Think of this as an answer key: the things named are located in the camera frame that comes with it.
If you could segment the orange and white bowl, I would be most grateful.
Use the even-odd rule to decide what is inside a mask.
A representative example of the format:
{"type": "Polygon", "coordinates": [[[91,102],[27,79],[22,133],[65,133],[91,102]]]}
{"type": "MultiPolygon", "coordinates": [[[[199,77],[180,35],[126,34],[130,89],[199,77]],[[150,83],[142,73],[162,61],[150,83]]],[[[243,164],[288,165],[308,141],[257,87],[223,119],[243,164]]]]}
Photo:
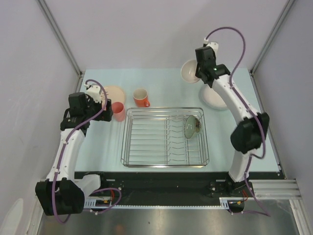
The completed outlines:
{"type": "Polygon", "coordinates": [[[200,79],[196,77],[197,61],[195,59],[189,60],[183,64],[180,73],[182,79],[187,83],[196,83],[200,79]]]}

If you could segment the white ceramic plate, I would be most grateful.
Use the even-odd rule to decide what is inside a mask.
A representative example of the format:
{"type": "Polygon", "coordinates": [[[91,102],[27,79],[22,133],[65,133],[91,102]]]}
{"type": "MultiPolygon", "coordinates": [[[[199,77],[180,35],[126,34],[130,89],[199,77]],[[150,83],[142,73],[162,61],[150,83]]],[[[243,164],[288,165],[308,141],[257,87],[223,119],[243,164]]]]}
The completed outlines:
{"type": "Polygon", "coordinates": [[[200,100],[208,107],[216,110],[228,110],[223,99],[208,85],[203,85],[199,92],[200,100]]]}

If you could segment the green ceramic bowl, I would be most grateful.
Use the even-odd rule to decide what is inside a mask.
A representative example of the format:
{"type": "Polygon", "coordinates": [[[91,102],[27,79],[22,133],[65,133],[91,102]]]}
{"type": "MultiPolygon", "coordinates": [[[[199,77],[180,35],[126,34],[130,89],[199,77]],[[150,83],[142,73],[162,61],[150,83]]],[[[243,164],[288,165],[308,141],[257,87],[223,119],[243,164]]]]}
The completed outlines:
{"type": "Polygon", "coordinates": [[[192,139],[199,135],[202,131],[202,124],[195,116],[189,116],[184,127],[184,134],[187,139],[192,139]]]}

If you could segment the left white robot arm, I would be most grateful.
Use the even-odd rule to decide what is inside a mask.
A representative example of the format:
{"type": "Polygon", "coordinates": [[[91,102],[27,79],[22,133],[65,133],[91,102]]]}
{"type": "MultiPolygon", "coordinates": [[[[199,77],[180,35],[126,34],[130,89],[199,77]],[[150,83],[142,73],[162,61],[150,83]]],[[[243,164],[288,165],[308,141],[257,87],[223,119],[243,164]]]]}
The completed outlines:
{"type": "Polygon", "coordinates": [[[35,193],[48,216],[81,213],[87,197],[93,192],[101,196],[108,190],[108,183],[101,179],[100,173],[88,173],[75,182],[74,172],[90,122],[110,122],[112,101],[96,102],[89,94],[78,92],[70,94],[68,102],[69,108],[60,124],[61,139],[54,164],[46,179],[35,186],[35,193]]]}

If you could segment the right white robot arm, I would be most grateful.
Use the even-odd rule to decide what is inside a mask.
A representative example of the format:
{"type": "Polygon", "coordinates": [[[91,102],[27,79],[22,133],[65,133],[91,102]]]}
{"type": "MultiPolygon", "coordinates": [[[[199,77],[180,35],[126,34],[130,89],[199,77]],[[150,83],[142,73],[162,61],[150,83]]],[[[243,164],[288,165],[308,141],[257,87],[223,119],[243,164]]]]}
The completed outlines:
{"type": "Polygon", "coordinates": [[[232,73],[224,65],[216,63],[213,48],[195,49],[197,67],[195,76],[212,88],[231,111],[236,128],[230,136],[235,149],[228,175],[230,181],[225,190],[230,196],[238,196],[243,191],[244,180],[248,178],[252,157],[262,159],[266,152],[266,134],[269,116],[258,112],[239,91],[232,81],[232,73]]]}

